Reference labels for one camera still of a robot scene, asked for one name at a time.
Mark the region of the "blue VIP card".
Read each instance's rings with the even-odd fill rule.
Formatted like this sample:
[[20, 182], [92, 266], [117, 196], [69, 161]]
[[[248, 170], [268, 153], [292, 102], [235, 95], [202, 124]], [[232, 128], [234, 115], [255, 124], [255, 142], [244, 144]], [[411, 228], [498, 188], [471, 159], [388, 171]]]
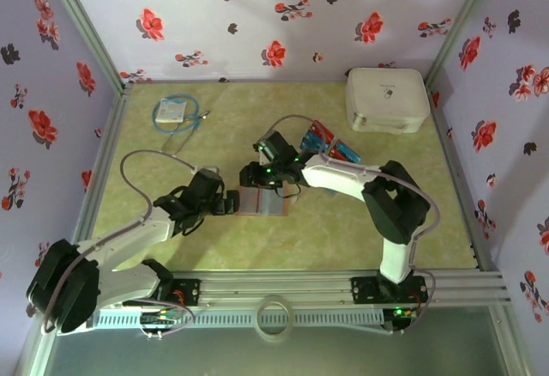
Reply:
[[355, 164], [361, 162], [361, 157], [354, 150], [349, 148], [344, 142], [337, 141], [332, 150], [344, 158], [345, 161], [349, 161]]
[[318, 152], [322, 146], [323, 139], [312, 130], [308, 130], [305, 133], [299, 145], [301, 150], [311, 150], [314, 152]]

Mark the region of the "clear acrylic card stand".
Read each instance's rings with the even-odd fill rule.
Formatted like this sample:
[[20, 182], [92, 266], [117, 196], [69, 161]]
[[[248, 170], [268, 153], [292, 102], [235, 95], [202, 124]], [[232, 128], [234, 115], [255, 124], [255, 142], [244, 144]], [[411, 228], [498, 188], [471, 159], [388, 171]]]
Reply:
[[318, 150], [321, 144], [323, 144], [323, 152], [333, 159], [354, 164], [361, 162], [359, 154], [336, 137], [321, 122], [314, 121], [301, 139], [299, 147], [301, 150]]

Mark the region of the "red VIP card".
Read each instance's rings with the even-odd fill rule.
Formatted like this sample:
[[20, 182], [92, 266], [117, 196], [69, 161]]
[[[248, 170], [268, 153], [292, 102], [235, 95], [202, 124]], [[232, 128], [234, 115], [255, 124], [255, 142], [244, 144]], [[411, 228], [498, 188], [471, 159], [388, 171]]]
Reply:
[[323, 139], [325, 144], [333, 144], [339, 141], [339, 138], [320, 121], [315, 120], [309, 130], [314, 131], [319, 137]]

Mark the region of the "white flat packet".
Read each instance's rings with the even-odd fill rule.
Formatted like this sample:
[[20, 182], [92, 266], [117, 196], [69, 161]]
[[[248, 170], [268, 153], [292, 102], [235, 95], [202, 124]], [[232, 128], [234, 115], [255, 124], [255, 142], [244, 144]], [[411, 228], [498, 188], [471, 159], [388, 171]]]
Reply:
[[154, 122], [157, 124], [180, 124], [185, 121], [186, 100], [162, 99], [154, 114]]

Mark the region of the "clear tape roll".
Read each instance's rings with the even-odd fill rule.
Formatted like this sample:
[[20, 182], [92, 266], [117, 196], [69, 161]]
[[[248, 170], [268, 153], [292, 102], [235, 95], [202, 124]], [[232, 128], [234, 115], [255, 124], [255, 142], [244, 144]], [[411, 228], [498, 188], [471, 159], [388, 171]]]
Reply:
[[[268, 333], [264, 330], [261, 318], [262, 314], [269, 307], [279, 307], [287, 317], [287, 322], [284, 324], [283, 328], [277, 333]], [[290, 302], [284, 297], [276, 294], [270, 294], [263, 298], [259, 305], [256, 307], [253, 318], [253, 327], [256, 334], [266, 343], [282, 343], [286, 341], [289, 335], [292, 333], [295, 326], [295, 313], [290, 304]]]

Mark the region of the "green control board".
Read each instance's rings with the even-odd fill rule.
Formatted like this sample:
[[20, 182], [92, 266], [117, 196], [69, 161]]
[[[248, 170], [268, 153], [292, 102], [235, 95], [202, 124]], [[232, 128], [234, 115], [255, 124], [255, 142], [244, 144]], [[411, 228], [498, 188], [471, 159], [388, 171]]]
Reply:
[[414, 321], [421, 313], [420, 307], [396, 307], [393, 312], [393, 319]]
[[140, 317], [141, 325], [173, 326], [182, 318], [180, 312], [160, 310], [158, 312], [143, 312]]

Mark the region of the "white zip pouch case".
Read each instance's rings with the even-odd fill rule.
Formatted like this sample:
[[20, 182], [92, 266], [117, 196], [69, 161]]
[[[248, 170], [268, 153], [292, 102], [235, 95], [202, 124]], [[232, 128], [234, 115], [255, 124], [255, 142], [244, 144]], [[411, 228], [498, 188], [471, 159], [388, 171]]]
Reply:
[[354, 68], [345, 101], [357, 132], [414, 133], [431, 114], [423, 77], [413, 69]]

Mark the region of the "aluminium cross rail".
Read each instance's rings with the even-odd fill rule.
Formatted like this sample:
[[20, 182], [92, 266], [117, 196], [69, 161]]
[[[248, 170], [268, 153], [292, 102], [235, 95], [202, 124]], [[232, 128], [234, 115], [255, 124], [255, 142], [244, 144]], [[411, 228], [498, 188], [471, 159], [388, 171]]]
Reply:
[[345, 309], [396, 307], [508, 306], [510, 296], [503, 276], [496, 271], [434, 270], [423, 276], [428, 291], [425, 303], [354, 304], [353, 277], [376, 276], [372, 270], [343, 271], [191, 271], [174, 279], [196, 278], [201, 295], [196, 308], [247, 309], [270, 294], [287, 299], [297, 309]]

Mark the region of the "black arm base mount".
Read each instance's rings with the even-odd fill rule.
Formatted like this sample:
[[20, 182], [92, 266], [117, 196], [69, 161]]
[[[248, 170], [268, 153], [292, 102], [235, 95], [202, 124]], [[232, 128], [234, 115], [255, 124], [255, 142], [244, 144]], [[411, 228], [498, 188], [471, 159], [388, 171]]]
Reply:
[[410, 276], [400, 284], [381, 276], [358, 276], [350, 282], [354, 304], [425, 303], [429, 296], [423, 276]]
[[196, 278], [174, 279], [168, 293], [169, 301], [180, 306], [198, 306], [201, 295], [201, 281]]

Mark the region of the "aluminium frame post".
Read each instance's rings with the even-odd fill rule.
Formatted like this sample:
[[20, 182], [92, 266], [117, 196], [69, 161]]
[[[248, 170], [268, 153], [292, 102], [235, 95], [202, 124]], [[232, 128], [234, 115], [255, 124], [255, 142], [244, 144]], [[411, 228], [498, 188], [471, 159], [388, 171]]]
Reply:
[[102, 72], [106, 76], [108, 82], [115, 89], [117, 94], [123, 94], [125, 84], [119, 77], [115, 64], [108, 54], [100, 36], [98, 35], [93, 23], [87, 15], [80, 0], [60, 0], [67, 10], [71, 20], [74, 22], [82, 38], [87, 44], [88, 49], [94, 55]]
[[451, 52], [455, 48], [462, 34], [462, 31], [467, 26], [469, 18], [472, 13], [479, 7], [482, 0], [465, 0], [458, 12], [457, 17], [453, 21], [453, 25], [449, 30], [447, 37], [444, 39], [431, 68], [425, 79], [425, 86], [431, 88], [433, 83], [437, 80], [437, 77], [443, 70], [443, 67], [447, 63]]

